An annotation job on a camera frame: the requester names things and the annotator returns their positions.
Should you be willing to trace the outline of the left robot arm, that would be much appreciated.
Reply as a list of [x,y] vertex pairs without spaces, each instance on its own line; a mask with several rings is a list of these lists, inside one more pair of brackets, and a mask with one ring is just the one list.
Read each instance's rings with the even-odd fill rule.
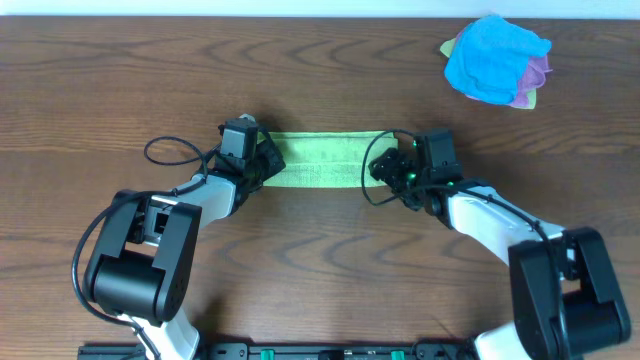
[[199,231],[231,216],[285,167],[269,132],[244,114],[198,152],[192,178],[168,191],[118,192],[88,226],[71,265],[94,316],[130,328],[136,345],[85,345],[80,359],[207,359],[211,348],[183,308]]

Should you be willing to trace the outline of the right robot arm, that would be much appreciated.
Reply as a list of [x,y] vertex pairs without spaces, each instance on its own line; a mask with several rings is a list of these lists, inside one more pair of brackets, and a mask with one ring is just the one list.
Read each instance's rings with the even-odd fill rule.
[[543,221],[489,183],[464,176],[452,133],[414,133],[412,153],[365,157],[362,176],[395,200],[479,242],[509,268],[513,320],[470,342],[462,358],[580,359],[631,337],[631,318],[601,234]]

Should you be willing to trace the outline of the green microfiber cloth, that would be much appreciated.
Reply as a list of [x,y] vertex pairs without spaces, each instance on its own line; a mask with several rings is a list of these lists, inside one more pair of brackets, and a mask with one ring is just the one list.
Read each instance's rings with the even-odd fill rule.
[[398,147],[394,135],[380,131],[272,132],[270,136],[286,167],[266,180],[266,187],[379,187],[383,183],[362,169],[363,159],[372,160]]

